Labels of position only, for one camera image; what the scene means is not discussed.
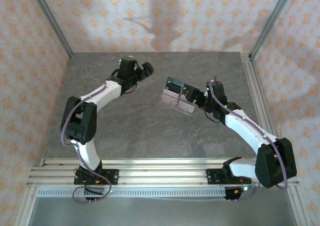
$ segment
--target white arm segment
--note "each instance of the white arm segment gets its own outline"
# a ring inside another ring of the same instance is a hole
[[[245,114],[243,110],[236,109],[234,110],[236,114],[241,115],[245,119],[251,121],[254,123],[262,132],[265,133],[265,135],[271,139],[272,142],[276,141],[276,137],[271,135],[270,133],[263,130],[260,126],[258,126],[255,122],[253,122],[248,116]],[[257,154],[258,149],[261,147],[262,144],[268,145],[269,142],[264,139],[263,136],[261,136],[254,128],[252,128],[251,125],[249,125],[247,122],[242,121],[240,118],[234,116],[233,114],[227,114],[225,116],[225,125],[228,128],[231,128],[233,131],[235,131],[237,134],[240,135],[254,150],[254,152]]]
[[[105,88],[104,91],[102,91],[98,95],[86,100],[86,102],[93,102],[96,104],[97,113],[108,102],[110,102],[111,100],[113,100],[121,95],[121,85],[119,85],[117,82],[106,81],[106,84],[107,84],[107,88]],[[93,92],[91,92],[85,96],[82,96],[81,99],[88,97],[89,95],[97,92],[98,90],[101,90],[102,87],[103,86],[100,86],[99,88],[97,88]],[[79,146],[79,152],[80,152],[80,155],[83,158],[84,162],[86,163],[86,165],[88,165],[88,167],[90,169],[95,170],[100,163],[100,158],[98,157],[97,152],[96,152],[94,139],[92,139],[90,142],[86,142],[85,145],[82,145],[80,142],[75,141],[75,140],[71,140],[71,143],[75,143]]]
[[[242,117],[245,117],[247,120],[250,120],[252,123],[254,123],[248,116],[245,114],[243,110],[234,110],[237,114],[241,115]],[[258,149],[261,147],[262,144],[268,145],[269,142],[264,139],[263,136],[261,136],[254,128],[252,128],[251,125],[249,125],[247,122],[242,121],[240,118],[232,115],[231,113],[225,116],[225,124],[227,127],[231,128],[233,131],[235,131],[237,134],[239,134],[254,150],[254,152],[257,154]],[[271,135],[270,133],[263,130],[261,127],[259,127],[256,123],[254,123],[262,132],[265,133],[265,135],[271,139],[272,142],[276,141],[276,137]],[[256,159],[245,159],[240,158],[232,163],[230,163],[230,169],[234,176],[236,177],[249,177],[249,178],[257,178],[255,173],[255,167],[256,167]]]

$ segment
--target patterned wallpaper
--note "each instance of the patterned wallpaper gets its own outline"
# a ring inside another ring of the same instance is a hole
[[[69,59],[35,0],[0,0],[0,8],[0,225],[12,225]]]
[[[290,0],[257,57],[278,134],[293,143],[307,206],[320,225],[320,0]]]
[[[278,0],[46,0],[75,52],[251,52]]]

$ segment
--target orange floral wallpaper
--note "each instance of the orange floral wallpaper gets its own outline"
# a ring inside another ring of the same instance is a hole
[[[320,225],[320,0],[290,0],[256,62],[279,136],[293,142],[298,176]]]
[[[69,59],[35,0],[0,0],[0,8],[0,225],[12,225]]]
[[[278,0],[46,0],[75,52],[251,52]]]

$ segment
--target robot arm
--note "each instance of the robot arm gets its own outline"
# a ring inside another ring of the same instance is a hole
[[[240,106],[234,102],[228,102],[221,82],[207,82],[206,93],[204,93],[196,87],[168,78],[162,101],[176,105],[178,110],[185,110],[188,113],[193,112],[195,106],[206,113],[212,113],[215,119],[242,137],[256,153],[256,159],[236,157],[226,161],[222,170],[212,173],[211,182],[233,183],[237,177],[248,177],[258,179],[267,188],[283,182],[284,175],[280,160],[271,142],[281,156],[287,178],[296,176],[296,163],[290,141],[286,138],[278,139],[269,134],[254,123]]]
[[[130,87],[137,85],[138,81],[144,80],[154,71],[150,63],[144,63],[142,67],[143,69],[138,66],[134,58],[123,58],[116,76],[110,76],[105,84],[87,95],[80,98],[70,97],[66,103],[60,126],[61,130],[75,105],[81,100],[88,98],[71,116],[66,126],[65,135],[70,139],[71,143],[78,146],[78,151],[84,163],[97,173],[100,173],[102,170],[102,163],[97,155],[94,144],[94,135],[97,130],[97,113],[108,102],[125,94]],[[87,175],[90,175],[83,162],[80,163],[80,169]]]

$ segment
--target wall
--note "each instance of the wall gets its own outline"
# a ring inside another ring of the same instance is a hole
[[[251,52],[278,0],[46,0],[75,52]]]
[[[276,130],[293,143],[315,225],[320,223],[319,11],[320,0],[290,0],[256,60]]]
[[[12,225],[69,59],[35,0],[0,0],[0,8],[0,225]]]

